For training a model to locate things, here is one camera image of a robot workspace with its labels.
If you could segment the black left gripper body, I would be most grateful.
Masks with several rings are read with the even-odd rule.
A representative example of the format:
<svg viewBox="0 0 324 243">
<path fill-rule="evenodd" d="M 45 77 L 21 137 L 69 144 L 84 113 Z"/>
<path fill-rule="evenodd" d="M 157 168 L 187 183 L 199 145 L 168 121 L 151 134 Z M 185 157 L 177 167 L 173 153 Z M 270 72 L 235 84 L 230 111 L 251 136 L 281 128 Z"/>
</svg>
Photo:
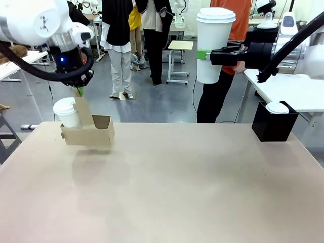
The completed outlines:
<svg viewBox="0 0 324 243">
<path fill-rule="evenodd" d="M 56 72 L 68 74 L 68 78 L 60 82 L 73 88 L 85 87 L 94 75 L 92 69 L 94 56 L 89 48 L 74 48 L 61 52 L 59 47 L 52 47 L 52 56 L 56 63 Z"/>
</svg>

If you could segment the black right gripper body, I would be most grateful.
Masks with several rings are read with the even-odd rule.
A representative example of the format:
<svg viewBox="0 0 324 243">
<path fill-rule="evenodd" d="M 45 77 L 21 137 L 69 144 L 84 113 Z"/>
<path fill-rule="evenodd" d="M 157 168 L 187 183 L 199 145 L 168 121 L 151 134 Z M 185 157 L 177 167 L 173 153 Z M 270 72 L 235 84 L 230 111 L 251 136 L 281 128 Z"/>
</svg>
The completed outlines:
<svg viewBox="0 0 324 243">
<path fill-rule="evenodd" d="M 270 62 L 273 43 L 251 43 L 244 52 L 245 68 L 264 69 Z"/>
</svg>

